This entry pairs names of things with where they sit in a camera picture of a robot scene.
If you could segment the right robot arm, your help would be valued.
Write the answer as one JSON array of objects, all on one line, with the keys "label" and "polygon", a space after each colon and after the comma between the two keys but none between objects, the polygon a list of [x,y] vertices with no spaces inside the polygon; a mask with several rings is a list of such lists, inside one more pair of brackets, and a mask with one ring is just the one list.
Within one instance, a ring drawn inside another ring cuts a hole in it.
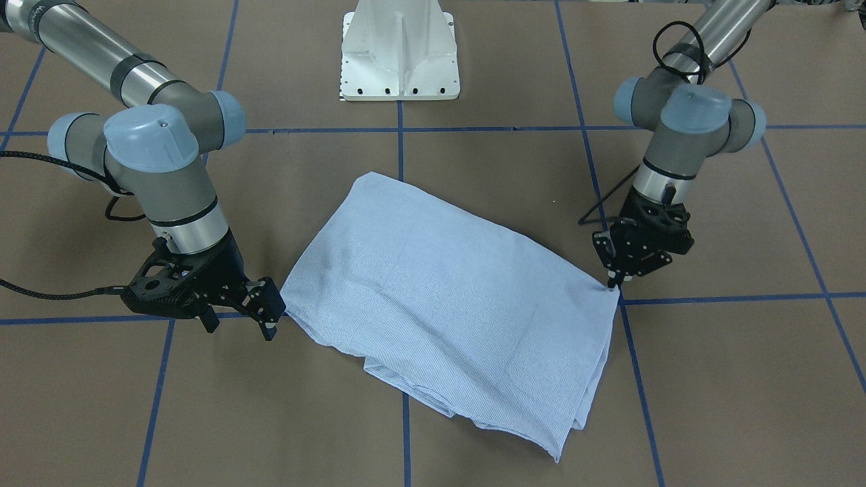
[{"label": "right robot arm", "polygon": [[246,114],[224,91],[201,92],[74,1],[3,1],[2,31],[39,44],[111,92],[124,110],[74,113],[47,133],[49,155],[4,151],[97,181],[115,198],[139,201],[154,252],[127,285],[50,295],[3,281],[25,296],[70,301],[120,296],[132,312],[219,326],[215,307],[255,320],[272,340],[286,305],[270,277],[251,280],[204,154],[241,141]]}]

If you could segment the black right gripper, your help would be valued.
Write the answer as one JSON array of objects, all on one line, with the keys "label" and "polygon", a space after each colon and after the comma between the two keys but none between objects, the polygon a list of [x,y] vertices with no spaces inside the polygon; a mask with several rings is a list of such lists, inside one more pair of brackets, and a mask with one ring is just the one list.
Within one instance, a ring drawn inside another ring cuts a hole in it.
[{"label": "black right gripper", "polygon": [[271,277],[248,279],[231,231],[210,249],[195,254],[171,252],[165,237],[156,237],[152,245],[154,252],[121,291],[130,311],[199,318],[206,332],[214,333],[220,319],[213,308],[227,307],[262,325],[266,342],[275,338],[286,304]]}]

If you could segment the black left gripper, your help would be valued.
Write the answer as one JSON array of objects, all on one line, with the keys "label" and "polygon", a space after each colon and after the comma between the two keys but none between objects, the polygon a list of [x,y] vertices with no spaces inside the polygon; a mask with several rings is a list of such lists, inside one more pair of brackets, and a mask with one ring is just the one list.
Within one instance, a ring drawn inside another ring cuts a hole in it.
[{"label": "black left gripper", "polygon": [[674,204],[674,186],[666,186],[660,203],[631,189],[609,231],[593,234],[593,247],[608,271],[608,289],[632,277],[643,277],[685,255],[695,240],[684,204]]}]

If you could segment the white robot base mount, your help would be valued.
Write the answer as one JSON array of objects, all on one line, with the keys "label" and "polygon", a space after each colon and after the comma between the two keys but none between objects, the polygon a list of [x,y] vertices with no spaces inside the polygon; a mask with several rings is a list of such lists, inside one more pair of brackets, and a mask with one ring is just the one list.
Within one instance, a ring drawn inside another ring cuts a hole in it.
[{"label": "white robot base mount", "polygon": [[360,1],[342,19],[342,101],[452,101],[454,16],[437,1]]}]

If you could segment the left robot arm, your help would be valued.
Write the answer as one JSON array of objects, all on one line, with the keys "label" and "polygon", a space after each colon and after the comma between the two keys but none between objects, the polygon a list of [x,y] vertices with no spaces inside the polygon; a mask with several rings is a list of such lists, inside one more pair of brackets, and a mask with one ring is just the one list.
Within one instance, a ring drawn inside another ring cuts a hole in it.
[{"label": "left robot arm", "polygon": [[685,200],[707,158],[756,144],[767,129],[758,103],[733,99],[706,80],[745,46],[773,1],[716,1],[666,53],[654,50],[656,67],[625,80],[614,96],[616,117],[652,132],[621,210],[593,246],[614,289],[688,253]]}]

